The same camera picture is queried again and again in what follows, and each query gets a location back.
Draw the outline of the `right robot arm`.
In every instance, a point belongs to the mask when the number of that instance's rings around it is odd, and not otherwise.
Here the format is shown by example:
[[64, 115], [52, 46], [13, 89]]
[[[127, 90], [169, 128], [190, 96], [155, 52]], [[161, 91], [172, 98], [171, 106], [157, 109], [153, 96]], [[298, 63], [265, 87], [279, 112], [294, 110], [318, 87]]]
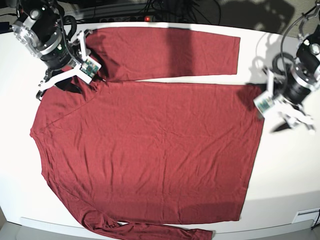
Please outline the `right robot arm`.
[[47, 90], [46, 84], [81, 94], [81, 88], [73, 84], [72, 77], [63, 71], [65, 67], [72, 70], [80, 67], [86, 57], [84, 33], [71, 41], [77, 30], [76, 19], [65, 15], [55, 0], [18, 0], [16, 13], [18, 19], [12, 25], [15, 37], [32, 56], [47, 66], [36, 98], [42, 99]]

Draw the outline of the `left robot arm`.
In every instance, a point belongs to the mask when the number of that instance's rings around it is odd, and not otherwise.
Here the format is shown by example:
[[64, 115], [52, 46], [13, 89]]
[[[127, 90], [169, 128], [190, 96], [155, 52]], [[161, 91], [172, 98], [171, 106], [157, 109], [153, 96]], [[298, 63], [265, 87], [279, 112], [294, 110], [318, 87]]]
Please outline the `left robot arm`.
[[312, 92], [320, 88], [320, 27], [314, 33], [305, 35], [303, 27], [311, 18], [320, 16], [320, 2], [306, 14], [297, 19], [293, 25], [300, 23], [300, 45], [296, 57], [283, 51], [284, 40], [280, 44], [280, 53], [272, 62], [276, 74], [283, 76], [280, 80], [281, 88], [275, 94], [284, 123], [276, 127], [273, 132], [293, 129], [303, 123], [311, 132], [315, 131], [312, 118], [304, 112], [303, 101]]

